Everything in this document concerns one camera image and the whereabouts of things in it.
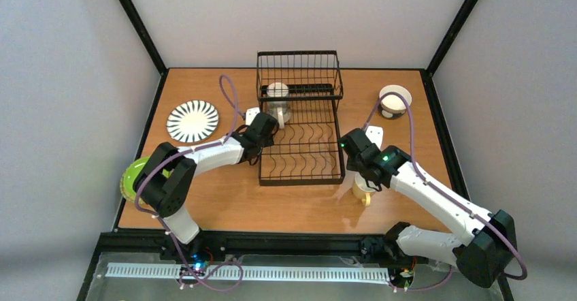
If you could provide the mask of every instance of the striped plate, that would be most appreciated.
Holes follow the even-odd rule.
[[[218,111],[209,102],[187,101],[174,108],[166,121],[170,136],[180,142],[193,143],[208,138],[218,126]]]

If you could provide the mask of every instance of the white bowl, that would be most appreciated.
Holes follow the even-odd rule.
[[[409,90],[403,88],[400,85],[387,85],[386,87],[382,88],[379,92],[379,98],[382,97],[383,94],[388,92],[396,92],[405,98],[409,106],[411,106],[412,97]],[[388,95],[386,96],[381,102],[381,115],[385,118],[394,119],[400,117],[404,114],[407,109],[405,108],[405,104],[403,104],[402,100],[398,98],[396,95]]]

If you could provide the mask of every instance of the black wire dish rack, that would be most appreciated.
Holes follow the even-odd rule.
[[[279,107],[290,112],[274,145],[263,149],[260,185],[342,183],[337,108],[343,86],[337,52],[258,52],[257,97],[262,112],[276,118]]]

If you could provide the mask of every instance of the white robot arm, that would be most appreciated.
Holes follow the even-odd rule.
[[[472,214],[495,226],[516,246],[512,217],[502,210],[493,215],[464,199],[415,163],[425,177],[423,180],[409,155],[395,146],[380,150],[378,146],[382,143],[382,135],[371,131],[377,130],[369,127],[365,133],[362,129],[353,129],[339,140],[348,155],[347,169],[361,175],[368,187],[384,185],[406,195],[452,232],[427,231],[408,223],[399,223],[387,233],[389,237],[395,237],[404,255],[427,257],[456,266],[473,283],[490,287],[513,255],[478,217],[465,212],[431,186],[441,189],[448,197],[465,205]]]
[[[142,199],[159,214],[176,238],[188,244],[200,232],[184,205],[188,188],[194,177],[215,168],[234,165],[257,158],[261,149],[272,145],[277,121],[258,108],[251,108],[246,113],[245,131],[233,132],[229,139],[221,138],[220,145],[215,141],[196,146],[173,147],[169,143],[161,144],[147,161],[134,182],[137,191],[140,183],[164,159],[192,149],[191,153],[176,158],[167,165],[172,170],[169,177],[157,174],[145,187]]]

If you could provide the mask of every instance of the mug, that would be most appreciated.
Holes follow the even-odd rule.
[[[387,92],[396,92],[402,95],[409,106],[411,106],[411,93],[403,88],[400,85],[387,85],[386,87],[382,88],[379,92],[379,98],[382,97],[383,94]],[[403,104],[402,100],[399,99],[396,95],[388,95],[383,100],[381,100],[379,105],[379,111],[384,118],[387,119],[396,119],[399,118],[402,114],[404,114],[407,109],[405,104]]]
[[[274,82],[267,86],[267,97],[285,98],[288,96],[289,86],[285,83]],[[288,101],[267,101],[267,112],[276,118],[279,129],[284,129],[284,124],[291,119]]]

